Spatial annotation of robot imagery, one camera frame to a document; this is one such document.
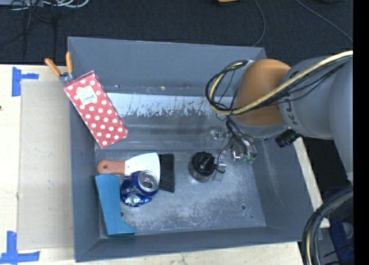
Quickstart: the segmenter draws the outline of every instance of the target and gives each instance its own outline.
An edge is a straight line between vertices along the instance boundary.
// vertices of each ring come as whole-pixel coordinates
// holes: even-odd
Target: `gray bin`
[[[188,170],[194,153],[216,155],[226,143],[206,144],[209,127],[225,129],[209,108],[206,83],[233,61],[266,58],[263,48],[69,37],[68,50],[74,77],[95,71],[129,129],[129,137],[101,149],[70,106],[77,262],[301,240],[314,210],[293,146],[279,148],[273,137],[256,140],[252,165],[226,153],[225,174],[210,183],[195,181]],[[108,237],[97,162],[152,151],[174,154],[175,192],[159,191],[141,207],[122,204],[137,234]]]

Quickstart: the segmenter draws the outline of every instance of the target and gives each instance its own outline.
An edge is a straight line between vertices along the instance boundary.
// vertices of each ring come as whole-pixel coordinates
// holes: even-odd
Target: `cardboard sheet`
[[[58,80],[21,86],[17,247],[72,247],[69,99]]]

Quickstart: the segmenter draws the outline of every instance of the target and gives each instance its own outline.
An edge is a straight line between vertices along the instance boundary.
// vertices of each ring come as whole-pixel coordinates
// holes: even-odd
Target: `red polka dot box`
[[[128,136],[128,130],[94,71],[65,84],[64,91],[101,148]]]

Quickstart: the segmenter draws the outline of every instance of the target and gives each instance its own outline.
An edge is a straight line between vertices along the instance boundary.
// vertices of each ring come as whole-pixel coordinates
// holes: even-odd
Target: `soda can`
[[[153,172],[137,171],[123,181],[121,200],[131,207],[139,207],[150,202],[158,190],[159,179]]]

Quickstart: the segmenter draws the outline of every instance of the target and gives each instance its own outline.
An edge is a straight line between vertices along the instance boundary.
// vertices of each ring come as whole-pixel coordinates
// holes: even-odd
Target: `white blade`
[[[160,180],[160,160],[155,152],[140,154],[126,160],[125,176],[130,176],[136,171],[149,170],[153,172]]]

